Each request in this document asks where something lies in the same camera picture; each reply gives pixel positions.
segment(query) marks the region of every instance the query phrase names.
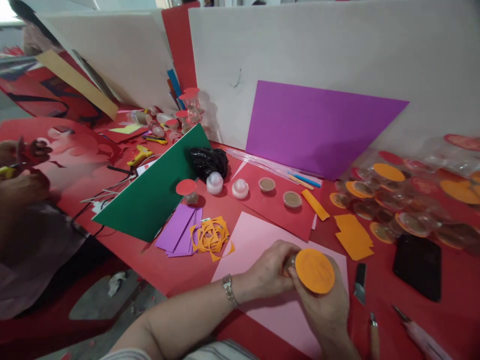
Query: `red panel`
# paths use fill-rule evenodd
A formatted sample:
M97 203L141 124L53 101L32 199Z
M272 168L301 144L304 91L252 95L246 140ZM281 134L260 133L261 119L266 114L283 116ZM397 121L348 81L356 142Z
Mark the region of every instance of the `red panel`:
M161 12L178 82L182 90L197 87L189 9L199 7L200 3L195 1L165 9Z

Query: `black plastic bag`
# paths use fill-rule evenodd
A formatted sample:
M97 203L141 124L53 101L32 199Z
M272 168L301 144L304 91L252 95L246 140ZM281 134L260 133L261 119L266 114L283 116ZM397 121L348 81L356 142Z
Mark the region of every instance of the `black plastic bag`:
M196 174L203 181L206 181L213 172L220 173L223 179L227 176L229 161L222 149L194 147L190 149L190 156Z

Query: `metal watch band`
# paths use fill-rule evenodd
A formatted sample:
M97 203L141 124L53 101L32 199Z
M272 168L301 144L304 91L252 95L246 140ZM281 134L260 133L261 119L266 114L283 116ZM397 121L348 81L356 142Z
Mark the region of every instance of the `metal watch band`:
M239 304L237 300L235 300L234 292L232 290L232 276L230 274L223 277L223 288L226 291L228 301L237 308Z

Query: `purple paper sheet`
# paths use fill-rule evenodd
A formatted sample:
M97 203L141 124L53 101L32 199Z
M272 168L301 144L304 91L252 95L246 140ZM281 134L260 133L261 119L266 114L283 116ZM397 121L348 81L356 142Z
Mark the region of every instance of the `purple paper sheet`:
M182 237L185 227L190 223L194 211L194 207L179 204L170 221L158 236L155 246L168 252L173 252Z
M246 152L336 180L408 104L259 80Z
M192 241L190 240L190 227L199 223L202 219L202 208L196 208L193 216L190 218L188 225L185 227L178 244L176 245L173 252L167 251L166 254L169 258L182 257L193 255L194 248L192 246Z

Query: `orange paper rectangle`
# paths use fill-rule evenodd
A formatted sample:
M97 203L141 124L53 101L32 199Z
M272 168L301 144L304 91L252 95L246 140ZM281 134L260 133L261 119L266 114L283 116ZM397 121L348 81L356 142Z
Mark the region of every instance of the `orange paper rectangle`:
M310 204L313 211L316 212L320 220L324 221L330 217L329 213L325 211L324 207L319 203L319 201L313 196L313 194L307 189L301 192L306 202Z

